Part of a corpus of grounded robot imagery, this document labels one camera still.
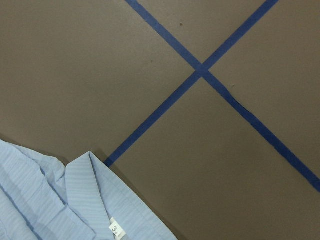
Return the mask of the light blue button shirt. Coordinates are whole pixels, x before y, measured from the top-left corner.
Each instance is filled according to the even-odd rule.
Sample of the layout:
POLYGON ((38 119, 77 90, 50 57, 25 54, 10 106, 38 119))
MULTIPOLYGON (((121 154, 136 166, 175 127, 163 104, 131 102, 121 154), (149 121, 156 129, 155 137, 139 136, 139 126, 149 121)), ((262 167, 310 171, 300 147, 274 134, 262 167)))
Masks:
POLYGON ((0 143, 3 240, 173 240, 175 235, 92 152, 64 165, 0 143))

